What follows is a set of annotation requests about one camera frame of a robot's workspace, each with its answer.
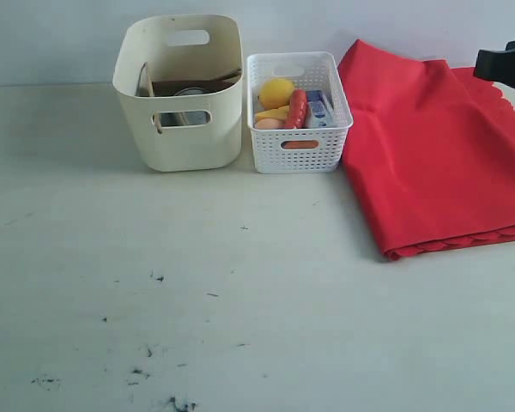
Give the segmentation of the yellow lemon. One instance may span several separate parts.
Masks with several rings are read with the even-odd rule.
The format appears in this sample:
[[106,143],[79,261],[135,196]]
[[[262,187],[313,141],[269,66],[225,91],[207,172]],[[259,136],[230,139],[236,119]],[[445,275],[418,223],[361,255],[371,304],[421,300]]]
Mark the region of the yellow lemon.
[[258,99],[265,110],[287,106],[295,90],[295,85],[288,79],[274,78],[263,84]]

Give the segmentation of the cream plastic bin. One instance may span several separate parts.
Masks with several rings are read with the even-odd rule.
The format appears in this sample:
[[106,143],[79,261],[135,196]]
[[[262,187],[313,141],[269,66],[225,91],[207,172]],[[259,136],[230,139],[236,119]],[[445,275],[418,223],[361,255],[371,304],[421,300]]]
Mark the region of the cream plastic bin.
[[[112,78],[125,118],[144,162],[160,172],[224,167],[241,148],[242,75],[217,93],[185,97],[138,97],[142,65],[152,81],[218,80],[243,68],[237,23],[223,15],[153,16],[132,24],[120,47]],[[200,126],[163,127],[152,115],[203,110]]]

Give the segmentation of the red tablecloth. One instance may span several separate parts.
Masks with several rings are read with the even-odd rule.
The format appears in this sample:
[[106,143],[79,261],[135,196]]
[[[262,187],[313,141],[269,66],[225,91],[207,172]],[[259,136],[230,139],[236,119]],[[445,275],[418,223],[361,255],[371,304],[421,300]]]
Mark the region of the red tablecloth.
[[387,258],[515,241],[515,110],[493,83],[362,40],[338,73],[342,163]]

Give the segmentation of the yellow cheese wedge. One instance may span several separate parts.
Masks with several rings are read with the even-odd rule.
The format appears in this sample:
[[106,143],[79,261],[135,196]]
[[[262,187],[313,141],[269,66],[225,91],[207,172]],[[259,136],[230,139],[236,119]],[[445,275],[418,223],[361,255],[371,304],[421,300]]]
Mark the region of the yellow cheese wedge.
[[254,115],[254,122],[259,122],[266,118],[273,118],[285,122],[288,118],[289,106],[281,106],[275,109],[258,112]]

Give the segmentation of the blue milk carton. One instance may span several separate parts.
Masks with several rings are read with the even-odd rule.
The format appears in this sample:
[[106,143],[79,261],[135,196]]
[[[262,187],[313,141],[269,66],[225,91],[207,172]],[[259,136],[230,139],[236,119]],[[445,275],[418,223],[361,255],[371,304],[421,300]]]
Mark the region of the blue milk carton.
[[305,127],[307,129],[335,128],[336,121],[333,108],[322,90],[306,91],[307,112]]

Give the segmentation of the pale green ceramic bowl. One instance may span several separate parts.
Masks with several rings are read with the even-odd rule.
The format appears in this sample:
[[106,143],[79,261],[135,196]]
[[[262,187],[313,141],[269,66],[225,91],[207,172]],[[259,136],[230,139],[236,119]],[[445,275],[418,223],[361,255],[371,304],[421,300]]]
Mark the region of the pale green ceramic bowl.
[[200,126],[211,119],[206,111],[160,112],[159,115],[163,127]]

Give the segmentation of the brown wooden plate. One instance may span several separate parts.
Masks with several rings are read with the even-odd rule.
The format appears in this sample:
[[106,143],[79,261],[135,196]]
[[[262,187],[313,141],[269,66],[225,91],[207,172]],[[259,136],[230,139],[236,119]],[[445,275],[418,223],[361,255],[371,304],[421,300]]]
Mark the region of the brown wooden plate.
[[233,82],[218,80],[152,81],[151,84],[157,97],[187,95],[192,90],[195,90],[196,94],[211,94],[233,86]]

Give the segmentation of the silver table knife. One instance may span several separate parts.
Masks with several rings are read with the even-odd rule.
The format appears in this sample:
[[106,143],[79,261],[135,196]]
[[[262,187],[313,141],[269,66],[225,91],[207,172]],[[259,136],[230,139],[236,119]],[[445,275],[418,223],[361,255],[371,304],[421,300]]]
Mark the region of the silver table knife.
[[241,75],[242,75],[242,69],[238,68],[230,73],[227,73],[226,75],[220,76],[218,78],[218,80],[221,82],[232,81],[232,80],[240,77]]

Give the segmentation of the wooden chopstick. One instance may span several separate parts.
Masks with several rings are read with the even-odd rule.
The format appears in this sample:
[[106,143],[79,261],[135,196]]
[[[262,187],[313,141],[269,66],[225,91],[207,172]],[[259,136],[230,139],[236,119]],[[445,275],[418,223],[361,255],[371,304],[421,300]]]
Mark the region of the wooden chopstick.
[[148,63],[145,62],[140,70],[139,80],[136,89],[138,97],[152,98],[155,96],[153,82],[148,72]]
[[162,128],[161,128],[161,116],[158,114],[158,113],[154,113],[152,115],[152,124],[154,125],[156,131],[158,134],[161,134],[162,133]]

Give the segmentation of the stainless steel cup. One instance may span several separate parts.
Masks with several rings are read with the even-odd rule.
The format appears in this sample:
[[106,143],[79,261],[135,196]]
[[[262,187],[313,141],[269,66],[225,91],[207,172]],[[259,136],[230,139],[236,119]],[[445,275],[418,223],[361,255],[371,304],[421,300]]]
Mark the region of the stainless steel cup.
[[[208,94],[209,90],[205,88],[184,88],[176,93],[177,97],[185,96],[201,96]],[[204,125],[209,122],[210,115],[203,110],[175,112],[177,126],[197,126]]]

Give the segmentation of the fried chicken nugget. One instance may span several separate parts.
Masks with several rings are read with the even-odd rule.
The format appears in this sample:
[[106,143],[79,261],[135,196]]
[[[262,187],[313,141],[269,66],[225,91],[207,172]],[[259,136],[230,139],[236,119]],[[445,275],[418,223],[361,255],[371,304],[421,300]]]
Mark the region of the fried chicken nugget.
[[297,149],[315,149],[318,146],[317,140],[297,140],[297,141],[286,141],[282,143],[282,148],[286,150],[297,150]]

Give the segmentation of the brown egg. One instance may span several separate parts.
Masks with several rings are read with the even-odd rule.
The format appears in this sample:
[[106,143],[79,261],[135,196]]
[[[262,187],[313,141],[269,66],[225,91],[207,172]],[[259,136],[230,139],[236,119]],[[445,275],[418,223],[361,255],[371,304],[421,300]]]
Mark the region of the brown egg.
[[276,118],[263,118],[258,120],[254,127],[258,130],[278,130],[283,127],[284,122]]

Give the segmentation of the white woven plastic basket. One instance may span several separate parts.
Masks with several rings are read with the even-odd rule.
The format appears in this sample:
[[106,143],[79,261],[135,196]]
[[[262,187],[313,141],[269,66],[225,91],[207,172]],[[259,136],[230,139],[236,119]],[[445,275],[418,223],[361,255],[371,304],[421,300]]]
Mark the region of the white woven plastic basket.
[[[354,120],[344,94],[335,60],[325,51],[262,53],[247,58],[247,117],[255,168],[260,173],[330,172],[342,157]],[[335,128],[258,130],[254,115],[264,108],[258,94],[274,78],[290,80],[305,91],[322,90],[333,108]],[[317,140],[315,149],[286,150],[282,143]]]

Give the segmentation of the red sausage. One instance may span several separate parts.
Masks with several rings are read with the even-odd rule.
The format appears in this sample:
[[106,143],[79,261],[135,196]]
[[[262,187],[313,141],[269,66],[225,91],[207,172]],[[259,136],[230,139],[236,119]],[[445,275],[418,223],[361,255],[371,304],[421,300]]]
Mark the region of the red sausage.
[[307,112],[306,91],[295,89],[289,102],[289,110],[283,128],[285,130],[301,129],[304,126]]

